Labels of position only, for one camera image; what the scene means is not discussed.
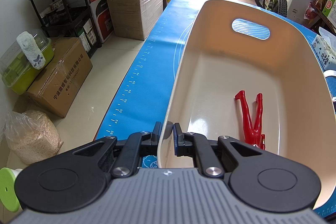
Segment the blue silicone baking mat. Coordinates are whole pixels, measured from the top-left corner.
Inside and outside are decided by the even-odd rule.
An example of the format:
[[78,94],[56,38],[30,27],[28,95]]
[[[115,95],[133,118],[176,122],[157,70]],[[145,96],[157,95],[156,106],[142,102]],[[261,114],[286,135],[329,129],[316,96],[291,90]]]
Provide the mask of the blue silicone baking mat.
[[[123,79],[97,137],[114,135],[122,140],[131,133],[151,130],[157,121],[164,124],[185,44],[206,1],[172,0],[169,3]],[[277,17],[302,31],[315,54],[312,47],[314,32],[286,18]],[[332,98],[335,96],[335,73],[326,72],[318,58],[317,61]],[[335,190],[324,205],[315,206],[315,211],[324,218],[335,215]]]

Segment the red white appliance box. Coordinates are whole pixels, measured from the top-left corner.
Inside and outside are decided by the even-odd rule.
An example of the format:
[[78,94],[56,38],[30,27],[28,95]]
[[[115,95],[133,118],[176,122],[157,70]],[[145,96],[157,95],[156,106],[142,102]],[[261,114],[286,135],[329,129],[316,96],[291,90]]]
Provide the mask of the red white appliance box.
[[89,0],[93,20],[101,43],[113,33],[113,24],[107,0]]

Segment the green white stool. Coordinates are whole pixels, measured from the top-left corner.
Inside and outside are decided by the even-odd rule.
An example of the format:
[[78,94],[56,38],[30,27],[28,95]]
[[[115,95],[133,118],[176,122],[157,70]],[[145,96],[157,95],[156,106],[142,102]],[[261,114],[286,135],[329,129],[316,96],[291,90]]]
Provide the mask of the green white stool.
[[7,167],[0,170],[0,199],[4,207],[13,213],[21,207],[15,194],[15,180],[22,169],[10,169]]

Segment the black metal shelf rack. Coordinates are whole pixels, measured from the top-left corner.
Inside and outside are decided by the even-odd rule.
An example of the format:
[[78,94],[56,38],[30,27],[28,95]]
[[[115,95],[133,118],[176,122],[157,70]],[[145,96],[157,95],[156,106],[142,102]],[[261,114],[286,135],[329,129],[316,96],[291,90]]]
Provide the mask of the black metal shelf rack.
[[47,37],[77,37],[89,57],[102,46],[89,0],[29,0]]

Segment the white rolled cloth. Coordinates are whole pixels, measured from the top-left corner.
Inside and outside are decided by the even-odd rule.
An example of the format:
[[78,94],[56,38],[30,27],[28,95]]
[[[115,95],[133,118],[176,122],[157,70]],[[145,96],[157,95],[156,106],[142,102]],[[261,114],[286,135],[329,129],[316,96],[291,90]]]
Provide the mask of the white rolled cloth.
[[32,67],[37,70],[43,69],[46,59],[32,34],[24,31],[16,37],[16,41]]

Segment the dark wooden side shelf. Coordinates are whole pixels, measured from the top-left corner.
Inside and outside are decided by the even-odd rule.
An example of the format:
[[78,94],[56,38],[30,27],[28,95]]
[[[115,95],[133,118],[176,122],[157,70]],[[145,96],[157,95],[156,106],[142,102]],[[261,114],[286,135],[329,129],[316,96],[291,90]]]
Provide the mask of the dark wooden side shelf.
[[318,28],[324,28],[335,35],[335,17],[327,18],[323,13],[323,8],[327,0],[311,0],[303,19],[304,26],[317,33]]

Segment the beige plastic storage bin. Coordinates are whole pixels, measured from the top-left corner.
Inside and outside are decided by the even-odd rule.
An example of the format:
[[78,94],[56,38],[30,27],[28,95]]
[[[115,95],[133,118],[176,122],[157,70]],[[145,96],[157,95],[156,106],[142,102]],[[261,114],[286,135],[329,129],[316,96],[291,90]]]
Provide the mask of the beige plastic storage bin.
[[324,205],[335,190],[335,112],[322,69],[302,31],[243,4],[208,0],[199,11],[175,75],[159,166],[192,165],[174,155],[174,123],[209,139],[242,140],[240,91],[252,118],[262,94],[266,150],[314,170],[321,180],[315,206]]

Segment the green plastic lidded container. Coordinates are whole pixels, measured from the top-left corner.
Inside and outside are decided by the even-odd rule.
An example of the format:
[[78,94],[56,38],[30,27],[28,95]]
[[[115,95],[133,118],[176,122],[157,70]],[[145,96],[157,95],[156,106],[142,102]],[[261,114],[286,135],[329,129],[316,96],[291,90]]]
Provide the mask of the green plastic lidded container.
[[40,29],[29,30],[29,33],[33,36],[46,60],[41,69],[35,69],[31,65],[17,41],[1,57],[2,81],[6,87],[18,95],[22,95],[29,88],[42,69],[54,57],[50,38],[46,37]]

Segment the patterned tissue box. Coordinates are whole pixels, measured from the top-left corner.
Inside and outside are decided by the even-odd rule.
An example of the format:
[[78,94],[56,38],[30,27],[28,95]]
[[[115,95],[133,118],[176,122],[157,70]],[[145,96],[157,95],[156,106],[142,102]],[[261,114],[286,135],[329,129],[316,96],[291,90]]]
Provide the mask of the patterned tissue box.
[[335,70],[336,37],[329,31],[319,27],[319,34],[313,40],[312,47],[323,70]]

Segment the floor cardboard box chinese text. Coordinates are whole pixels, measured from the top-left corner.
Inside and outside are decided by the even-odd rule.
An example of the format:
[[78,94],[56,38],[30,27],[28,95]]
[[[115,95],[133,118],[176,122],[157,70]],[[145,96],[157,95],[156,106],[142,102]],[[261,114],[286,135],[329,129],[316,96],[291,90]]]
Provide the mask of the floor cardboard box chinese text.
[[92,62],[80,38],[54,38],[54,57],[25,92],[40,108],[65,118],[88,74]]

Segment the plastic bag of grain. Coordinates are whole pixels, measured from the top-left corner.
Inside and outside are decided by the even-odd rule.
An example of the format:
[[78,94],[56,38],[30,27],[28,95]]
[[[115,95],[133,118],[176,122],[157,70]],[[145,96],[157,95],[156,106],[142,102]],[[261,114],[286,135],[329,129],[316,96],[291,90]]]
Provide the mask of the plastic bag of grain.
[[3,133],[9,148],[26,165],[57,155],[63,145],[51,119],[38,110],[8,112]]

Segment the green white product box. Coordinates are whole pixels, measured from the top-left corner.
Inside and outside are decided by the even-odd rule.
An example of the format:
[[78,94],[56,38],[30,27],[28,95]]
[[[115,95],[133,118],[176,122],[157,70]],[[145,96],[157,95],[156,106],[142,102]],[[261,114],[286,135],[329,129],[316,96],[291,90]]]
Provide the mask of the green white product box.
[[327,0],[322,13],[327,18],[335,17],[335,0]]

